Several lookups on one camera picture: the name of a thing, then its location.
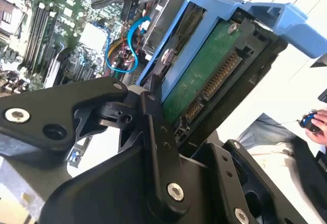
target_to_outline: white surface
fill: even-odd
[[[68,173],[75,177],[118,153],[119,132],[109,127],[105,132],[93,136],[78,168],[67,166]]]
[[[68,17],[71,17],[72,14],[73,14],[73,10],[71,10],[71,9],[69,9],[69,8],[66,7],[66,8],[63,10],[63,14],[65,14],[65,15],[68,16]]]
[[[274,0],[274,2],[295,3],[308,14],[308,23],[327,37],[324,21],[327,0]],[[327,108],[326,104],[317,99],[327,88],[327,68],[309,68],[313,62],[314,60],[289,45],[276,59],[263,80],[218,127],[220,139],[223,142],[236,139],[262,113],[266,113],[278,123],[283,123],[299,119],[311,109]],[[308,141],[313,153],[321,147],[313,143],[296,122],[286,123],[284,126]]]
[[[256,146],[249,150],[256,162],[307,223],[324,224],[302,189],[295,159],[285,152],[292,154],[291,145],[279,143],[274,146]]]
[[[81,43],[90,49],[94,49],[98,53],[101,53],[106,40],[106,34],[91,23],[87,23],[85,25],[84,31],[80,38]]]

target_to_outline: black plastic bracket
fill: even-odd
[[[123,83],[104,77],[3,97],[0,155],[54,167],[74,145],[76,128],[88,119],[76,117],[81,114],[77,111],[107,101],[123,101],[126,95]],[[9,121],[5,114],[13,108],[25,110],[29,119],[24,123]]]
[[[307,223],[249,152],[237,141],[223,148],[231,154],[251,214],[262,223]]]
[[[190,197],[171,125],[160,113],[160,100],[150,92],[141,93],[144,113],[143,137],[146,155],[148,203],[163,221],[177,221],[190,208]],[[172,191],[180,199],[174,198]]]
[[[251,215],[230,153],[213,144],[203,144],[193,159],[209,167],[211,174],[211,191],[213,193],[216,213],[222,223],[258,223]]]

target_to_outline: screw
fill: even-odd
[[[235,216],[241,224],[249,224],[249,218],[246,216],[243,210],[235,208]]]
[[[116,87],[116,88],[119,89],[119,90],[121,90],[121,89],[123,88],[123,87],[122,87],[120,84],[118,84],[118,83],[114,83],[113,86]]]
[[[237,30],[237,24],[236,24],[236,23],[233,23],[232,25],[230,25],[230,27],[229,27],[227,33],[231,35],[231,34],[233,34],[236,30]]]
[[[168,184],[167,191],[170,197],[176,201],[182,201],[184,199],[183,189],[177,183]]]
[[[234,146],[237,148],[237,149],[240,149],[241,148],[241,146],[237,143],[237,142],[233,142],[233,144],[234,144]]]
[[[25,123],[30,117],[28,111],[21,108],[11,108],[5,112],[6,120],[13,123]]]

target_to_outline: white wall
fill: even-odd
[[[325,17],[327,0],[246,0],[253,2],[294,3],[305,12],[310,23],[317,31],[327,37]],[[256,86],[253,92],[234,110],[218,128],[222,141],[236,139],[261,113],[274,106],[271,101],[284,99],[282,90],[300,69],[306,67],[311,59],[289,45],[274,62],[271,70]]]

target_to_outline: screw hole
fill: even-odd
[[[67,136],[67,130],[64,127],[56,124],[44,126],[43,133],[47,138],[56,141],[65,139]]]
[[[289,218],[285,218],[284,221],[285,221],[285,224],[293,224],[293,222],[291,222],[291,220]]]
[[[118,84],[118,83],[114,83],[113,86],[114,86],[115,88],[119,89],[119,90],[121,90],[121,89],[123,88],[123,87],[122,87],[120,84]]]
[[[180,191],[176,187],[173,187],[172,190],[177,196],[180,196]]]
[[[133,117],[129,114],[126,114],[122,117],[123,123],[130,123],[133,120]]]
[[[227,174],[229,177],[232,177],[232,176],[233,176],[233,174],[232,174],[231,172],[229,172],[229,171],[226,171],[226,174]]]

